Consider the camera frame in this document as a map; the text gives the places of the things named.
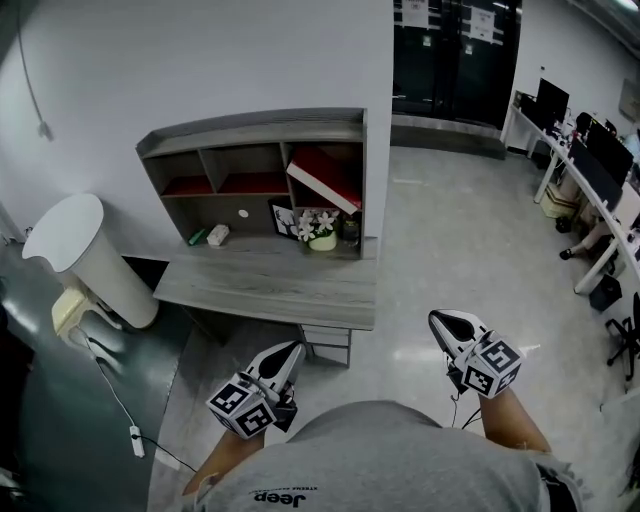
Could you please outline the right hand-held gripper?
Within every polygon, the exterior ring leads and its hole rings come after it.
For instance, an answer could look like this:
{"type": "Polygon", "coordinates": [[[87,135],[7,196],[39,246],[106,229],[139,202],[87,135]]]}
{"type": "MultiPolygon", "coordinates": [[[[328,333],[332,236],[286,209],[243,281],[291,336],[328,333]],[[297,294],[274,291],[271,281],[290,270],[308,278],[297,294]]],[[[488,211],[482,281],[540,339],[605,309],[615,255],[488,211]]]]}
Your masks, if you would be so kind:
{"type": "Polygon", "coordinates": [[[516,379],[522,354],[476,315],[432,310],[429,327],[447,357],[447,376],[460,394],[473,390],[493,399],[516,379]]]}

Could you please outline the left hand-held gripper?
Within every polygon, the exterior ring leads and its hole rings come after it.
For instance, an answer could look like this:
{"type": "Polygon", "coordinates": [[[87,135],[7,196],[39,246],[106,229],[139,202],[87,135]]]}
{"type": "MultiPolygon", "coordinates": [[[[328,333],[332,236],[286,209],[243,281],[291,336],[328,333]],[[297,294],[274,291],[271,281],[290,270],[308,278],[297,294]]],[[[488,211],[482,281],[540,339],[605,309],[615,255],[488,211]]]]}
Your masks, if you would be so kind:
{"type": "Polygon", "coordinates": [[[286,432],[298,407],[294,384],[306,358],[300,341],[277,344],[258,353],[206,401],[209,411],[244,440],[275,426],[286,432]]]}

